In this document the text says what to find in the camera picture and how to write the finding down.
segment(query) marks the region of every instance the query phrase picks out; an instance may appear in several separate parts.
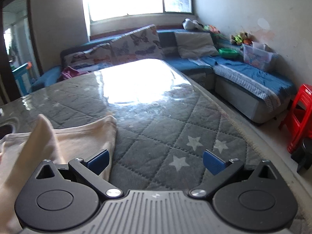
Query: sofa armrest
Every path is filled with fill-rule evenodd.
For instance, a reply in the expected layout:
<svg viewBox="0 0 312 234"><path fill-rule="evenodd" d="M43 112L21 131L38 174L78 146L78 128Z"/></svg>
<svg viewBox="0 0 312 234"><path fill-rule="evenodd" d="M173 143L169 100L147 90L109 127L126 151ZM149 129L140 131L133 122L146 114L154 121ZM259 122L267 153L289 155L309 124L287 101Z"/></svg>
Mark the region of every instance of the sofa armrest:
<svg viewBox="0 0 312 234"><path fill-rule="evenodd" d="M62 71L61 65L49 69L46 73L44 73L41 77L39 77L37 81L32 85L32 92L57 83L61 71Z"/></svg>

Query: doorway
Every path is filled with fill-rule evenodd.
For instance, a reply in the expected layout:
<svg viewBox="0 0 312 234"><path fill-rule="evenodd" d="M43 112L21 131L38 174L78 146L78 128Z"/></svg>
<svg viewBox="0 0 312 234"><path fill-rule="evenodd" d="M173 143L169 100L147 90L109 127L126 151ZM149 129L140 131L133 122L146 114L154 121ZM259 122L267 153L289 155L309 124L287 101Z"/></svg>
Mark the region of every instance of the doorway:
<svg viewBox="0 0 312 234"><path fill-rule="evenodd" d="M29 5L30 0L1 0L0 75L4 89L0 91L7 93L9 101L31 93L31 85L42 74Z"/></svg>

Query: stool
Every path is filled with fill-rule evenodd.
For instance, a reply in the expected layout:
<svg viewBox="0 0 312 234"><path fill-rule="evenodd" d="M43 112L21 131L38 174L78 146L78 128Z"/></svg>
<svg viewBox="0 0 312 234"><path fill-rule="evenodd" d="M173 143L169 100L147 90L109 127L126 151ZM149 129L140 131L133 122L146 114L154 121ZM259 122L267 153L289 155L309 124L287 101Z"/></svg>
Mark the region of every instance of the stool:
<svg viewBox="0 0 312 234"><path fill-rule="evenodd" d="M308 170L312 165L312 139L305 137L300 147L291 154L291 159L298 163L297 173L302 168Z"/></svg>
<svg viewBox="0 0 312 234"><path fill-rule="evenodd" d="M301 101L305 110L296 109L297 103ZM279 129L286 125L291 133L291 142L287 147L289 153L293 153L300 143L300 140L307 136L311 129L312 121L312 86L301 85L294 102L286 118L280 123Z"/></svg>

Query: triangular hole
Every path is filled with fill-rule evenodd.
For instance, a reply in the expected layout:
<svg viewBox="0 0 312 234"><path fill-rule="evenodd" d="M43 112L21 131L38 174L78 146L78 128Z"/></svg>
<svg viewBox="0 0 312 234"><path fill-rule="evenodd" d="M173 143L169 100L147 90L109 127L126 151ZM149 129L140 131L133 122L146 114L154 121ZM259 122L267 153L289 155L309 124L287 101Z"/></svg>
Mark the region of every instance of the triangular hole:
<svg viewBox="0 0 312 234"><path fill-rule="evenodd" d="M54 177L54 173L50 167L50 165L45 165L41 170L36 179L43 179L43 178L52 178Z"/></svg>
<svg viewBox="0 0 312 234"><path fill-rule="evenodd" d="M276 179L274 173L271 171L270 167L263 166L259 174L260 178Z"/></svg>

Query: gray ribbed plate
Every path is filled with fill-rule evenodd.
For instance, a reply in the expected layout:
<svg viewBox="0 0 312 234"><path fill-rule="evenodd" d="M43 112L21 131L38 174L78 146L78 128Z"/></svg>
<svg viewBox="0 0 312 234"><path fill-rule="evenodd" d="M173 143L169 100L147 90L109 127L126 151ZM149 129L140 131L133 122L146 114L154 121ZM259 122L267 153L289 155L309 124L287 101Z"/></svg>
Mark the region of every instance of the gray ribbed plate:
<svg viewBox="0 0 312 234"><path fill-rule="evenodd" d="M66 233L81 234L242 234L213 212L206 201L194 200L182 191L130 190L121 199L106 201L89 223ZM290 233L288 230L278 234Z"/></svg>

